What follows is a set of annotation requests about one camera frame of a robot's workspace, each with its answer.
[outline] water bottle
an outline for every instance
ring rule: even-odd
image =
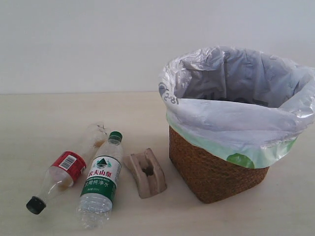
[[[49,201],[71,187],[107,140],[107,132],[102,122],[89,125],[81,138],[47,169],[41,189],[26,204],[27,209],[40,214]]]
[[[111,132],[92,162],[77,208],[84,228],[103,226],[109,219],[122,167],[122,138],[120,132]]]

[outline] green and white bottle label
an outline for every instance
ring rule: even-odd
[[[94,159],[81,196],[98,193],[113,201],[122,166],[115,158],[99,156]]]

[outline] light wooden table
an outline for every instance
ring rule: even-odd
[[[43,174],[87,125],[104,121],[124,136],[125,153],[152,148],[168,188],[138,196],[123,167],[111,219],[87,231],[75,215],[86,173],[40,215],[25,204]],[[315,235],[315,126],[257,187],[205,205],[168,158],[168,124],[158,92],[0,96],[1,236],[312,236]]]

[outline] white plastic bag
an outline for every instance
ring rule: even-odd
[[[247,168],[284,157],[313,123],[315,70],[262,52],[204,48],[160,75],[167,121],[191,144]]]

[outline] wicker basket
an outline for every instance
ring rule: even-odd
[[[203,203],[220,201],[250,189],[265,178],[269,167],[248,169],[193,146],[171,127],[169,155],[184,181]]]

